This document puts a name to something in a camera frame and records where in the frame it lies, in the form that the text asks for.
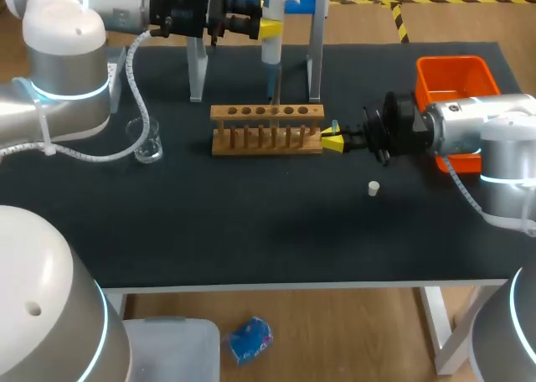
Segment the wooden floor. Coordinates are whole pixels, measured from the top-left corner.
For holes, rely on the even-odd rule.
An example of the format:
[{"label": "wooden floor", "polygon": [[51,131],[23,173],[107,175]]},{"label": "wooden floor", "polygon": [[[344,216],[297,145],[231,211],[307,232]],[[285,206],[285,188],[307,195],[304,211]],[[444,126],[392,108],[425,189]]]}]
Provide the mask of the wooden floor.
[{"label": "wooden floor", "polygon": [[[536,5],[404,5],[411,42],[498,41],[518,83],[536,94]],[[306,44],[310,19],[291,17],[285,42]],[[0,81],[28,73],[20,22],[0,14]],[[132,36],[111,34],[111,44]],[[378,6],[331,7],[326,42],[398,43],[391,12]],[[183,44],[171,37],[166,44]],[[252,43],[239,36],[221,44]],[[467,288],[444,289],[452,314]],[[131,297],[129,317],[183,315],[214,321],[222,335],[252,315],[271,326],[275,342],[238,368],[222,354],[222,381],[473,381],[467,364],[454,377],[435,376],[430,339],[411,289],[184,293]]]}]

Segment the orange container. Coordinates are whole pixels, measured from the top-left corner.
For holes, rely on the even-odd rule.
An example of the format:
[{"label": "orange container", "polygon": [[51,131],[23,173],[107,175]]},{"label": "orange container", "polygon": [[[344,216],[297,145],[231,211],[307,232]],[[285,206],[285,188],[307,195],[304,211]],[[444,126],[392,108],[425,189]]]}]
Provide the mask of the orange container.
[{"label": "orange container", "polygon": [[[422,57],[417,60],[417,85],[415,98],[420,112],[430,103],[500,95],[501,92],[489,71],[486,61],[474,55]],[[457,173],[480,173],[480,154],[456,154],[449,156]],[[448,173],[441,157],[436,157],[437,167]]]}]

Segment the black table surface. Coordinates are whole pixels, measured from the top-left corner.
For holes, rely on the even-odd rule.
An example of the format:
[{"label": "black table surface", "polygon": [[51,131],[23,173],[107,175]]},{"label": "black table surface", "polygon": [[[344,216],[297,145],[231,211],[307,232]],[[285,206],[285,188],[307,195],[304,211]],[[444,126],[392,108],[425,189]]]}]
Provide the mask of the black table surface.
[{"label": "black table surface", "polygon": [[[212,104],[265,102],[255,47],[210,51],[204,102],[188,102],[184,49],[146,48],[135,74],[161,124],[164,159],[106,165],[27,152],[0,166],[0,204],[43,216],[103,287],[510,277],[533,240],[485,223],[430,157],[382,168],[368,152],[307,157],[212,157]],[[357,124],[361,107],[415,87],[423,55],[477,54],[503,93],[518,85],[496,44],[327,46],[327,118]],[[285,47],[283,103],[307,102],[305,49]],[[70,145],[94,154],[127,145],[137,116],[126,83],[119,113]],[[381,184],[368,196],[368,183]],[[478,177],[462,177],[478,200]]]}]

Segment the robotic arm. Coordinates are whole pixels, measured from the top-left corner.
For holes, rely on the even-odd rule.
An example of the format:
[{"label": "robotic arm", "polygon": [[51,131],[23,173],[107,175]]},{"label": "robotic arm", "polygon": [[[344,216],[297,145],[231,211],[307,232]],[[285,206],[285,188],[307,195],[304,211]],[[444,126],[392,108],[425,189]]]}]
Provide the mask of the robotic arm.
[{"label": "robotic arm", "polygon": [[[412,95],[388,93],[381,112],[364,112],[360,147],[379,162],[408,154],[442,156],[469,203],[497,227],[536,229],[536,99],[497,95],[445,101],[420,113]],[[447,155],[482,155],[482,207],[463,187]]]},{"label": "robotic arm", "polygon": [[[31,75],[0,84],[0,157],[29,149],[56,151],[101,163],[126,156],[137,146],[107,157],[92,157],[52,142],[90,137],[109,120],[106,30],[151,36],[201,38],[207,29],[216,44],[225,31],[263,37],[260,0],[6,0],[23,17]],[[238,13],[243,18],[228,17]],[[130,68],[127,79],[134,92]],[[148,118],[138,92],[138,105]]]}]

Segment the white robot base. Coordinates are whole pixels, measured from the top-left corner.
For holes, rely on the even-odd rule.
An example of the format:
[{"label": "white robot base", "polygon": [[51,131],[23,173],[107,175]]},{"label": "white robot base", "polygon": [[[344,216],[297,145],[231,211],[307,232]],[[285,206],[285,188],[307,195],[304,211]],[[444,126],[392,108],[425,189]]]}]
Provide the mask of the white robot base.
[{"label": "white robot base", "polygon": [[219,331],[204,320],[122,322],[60,232],[0,206],[0,380],[219,380]]}]

